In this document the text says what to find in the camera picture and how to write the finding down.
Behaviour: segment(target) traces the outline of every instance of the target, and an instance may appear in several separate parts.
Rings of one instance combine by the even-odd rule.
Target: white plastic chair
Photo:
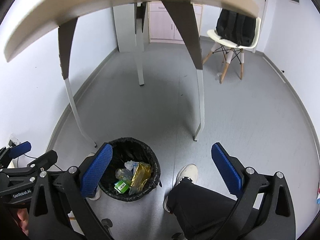
[[[209,54],[203,59],[202,64],[204,64],[214,52],[220,52],[220,51],[223,52],[223,55],[224,55],[223,62],[226,61],[226,65],[225,65],[225,67],[223,69],[223,73],[222,73],[222,75],[220,77],[220,84],[222,84],[222,82],[223,82],[223,79],[224,79],[224,77],[226,75],[226,72],[227,72],[228,67],[229,67],[229,65],[231,63],[231,60],[233,60],[233,58],[232,58],[233,53],[236,54],[235,57],[237,57],[238,59],[239,59],[238,54],[240,53],[240,59],[239,59],[240,65],[241,65],[240,79],[242,80],[243,65],[244,65],[244,52],[243,52],[243,49],[253,49],[255,46],[257,46],[259,35],[260,35],[260,25],[261,25],[261,19],[258,17],[256,19],[256,29],[255,29],[255,33],[254,33],[254,38],[253,38],[251,46],[249,46],[249,47],[238,46],[237,44],[233,43],[232,41],[221,39],[221,37],[217,34],[216,30],[208,30],[207,31],[207,35],[211,39],[213,39],[215,41],[215,43],[212,46]],[[224,48],[224,46],[230,48],[228,53],[227,53],[226,49]]]

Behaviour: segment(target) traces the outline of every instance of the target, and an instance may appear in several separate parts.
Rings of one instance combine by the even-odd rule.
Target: wall outlet
[[[19,144],[21,144],[21,142],[13,134],[10,134],[8,146],[11,147],[11,146],[19,145]]]

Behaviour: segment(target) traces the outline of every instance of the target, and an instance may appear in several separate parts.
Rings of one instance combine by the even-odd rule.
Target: black pants
[[[186,239],[205,240],[222,226],[235,203],[231,198],[183,178],[170,191],[167,205],[177,217]],[[249,220],[255,220],[257,215],[258,210],[252,209]]]

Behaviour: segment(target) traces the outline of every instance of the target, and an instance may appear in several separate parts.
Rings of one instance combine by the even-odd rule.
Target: black backpack
[[[255,18],[222,9],[216,30],[222,39],[232,41],[238,46],[250,46],[255,35],[255,28]]]

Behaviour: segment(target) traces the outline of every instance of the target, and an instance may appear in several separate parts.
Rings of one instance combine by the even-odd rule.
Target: blue gripper pad
[[[231,163],[231,157],[223,149],[220,143],[215,143],[211,148],[211,157],[218,168],[224,183],[226,184],[230,194],[239,198],[243,191],[243,174],[237,172],[237,168]]]
[[[82,197],[85,198],[94,193],[98,182],[108,167],[111,159],[112,146],[110,144],[106,144],[82,176],[80,187]]]
[[[29,151],[31,151],[31,143],[26,141],[24,143],[12,147],[10,149],[9,157],[15,159]]]

